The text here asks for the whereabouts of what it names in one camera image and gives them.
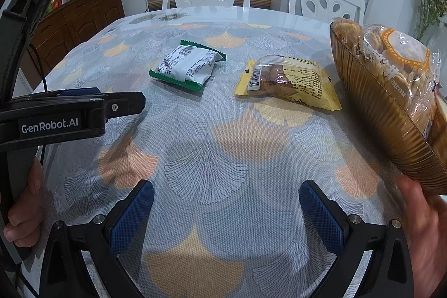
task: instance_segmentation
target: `dried flower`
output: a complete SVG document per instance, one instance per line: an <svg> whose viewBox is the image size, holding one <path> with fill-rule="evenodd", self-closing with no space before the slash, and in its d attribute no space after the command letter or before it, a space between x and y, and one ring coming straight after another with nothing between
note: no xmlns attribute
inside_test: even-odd
<svg viewBox="0 0 447 298"><path fill-rule="evenodd" d="M421 40L428 28L441 24L441 18L445 14L447 14L446 0L419 0L417 28L414 37Z"/></svg>

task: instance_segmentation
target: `dining table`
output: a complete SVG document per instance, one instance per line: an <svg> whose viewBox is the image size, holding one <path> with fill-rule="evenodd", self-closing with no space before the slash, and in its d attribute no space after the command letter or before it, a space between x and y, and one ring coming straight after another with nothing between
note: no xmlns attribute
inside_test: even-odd
<svg viewBox="0 0 447 298"><path fill-rule="evenodd" d="M201 93L148 74L181 40L227 56ZM270 54L318 62L342 109L235 95L247 61ZM46 146L42 235L22 267L37 290L53 223L107 214L140 180L152 182L154 203L118 258L145 297L309 297L336 256L303 215L298 190L306 180L365 222L402 218L399 171L349 102L327 23L236 6L150 11L72 49L46 82L49 90L141 91L146 106L110 119L101 137ZM83 256L108 297L89 253ZM369 256L345 297L354 297Z"/></svg>

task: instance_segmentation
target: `tablecloth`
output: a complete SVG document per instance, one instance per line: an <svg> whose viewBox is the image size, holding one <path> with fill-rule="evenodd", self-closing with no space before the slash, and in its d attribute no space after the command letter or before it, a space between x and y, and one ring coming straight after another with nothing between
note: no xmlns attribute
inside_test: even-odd
<svg viewBox="0 0 447 298"><path fill-rule="evenodd" d="M182 39L227 54L202 94L148 75ZM235 96L247 60L272 53L318 62L343 109ZM329 38L258 24L142 22L79 45L47 82L49 89L139 90L146 107L109 120L102 137L47 147L42 237L24 264L34 286L52 224L107 214L140 179L153 183L155 201L120 261L145 297L308 297L335 259L303 217L298 188L308 179L366 222L401 217L392 189L398 171L352 111ZM346 297L354 296L366 263Z"/></svg>

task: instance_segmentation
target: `green package on cabinet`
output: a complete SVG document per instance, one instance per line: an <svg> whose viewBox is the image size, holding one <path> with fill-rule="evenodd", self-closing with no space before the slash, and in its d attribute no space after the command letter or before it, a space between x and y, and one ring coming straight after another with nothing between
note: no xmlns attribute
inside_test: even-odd
<svg viewBox="0 0 447 298"><path fill-rule="evenodd" d="M225 53L182 40L180 46L168 54L155 70L149 70L149 75L201 92L203 84L211 76L214 63L226 59Z"/></svg>

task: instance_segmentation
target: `drawer handle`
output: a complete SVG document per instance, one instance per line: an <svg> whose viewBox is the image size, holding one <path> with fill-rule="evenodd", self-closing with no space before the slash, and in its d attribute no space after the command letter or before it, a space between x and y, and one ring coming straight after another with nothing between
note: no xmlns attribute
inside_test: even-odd
<svg viewBox="0 0 447 298"><path fill-rule="evenodd" d="M46 26L44 29L42 29L42 31L40 31L40 33L44 33L47 29L49 29L51 27L51 25L49 24L48 26Z"/></svg>

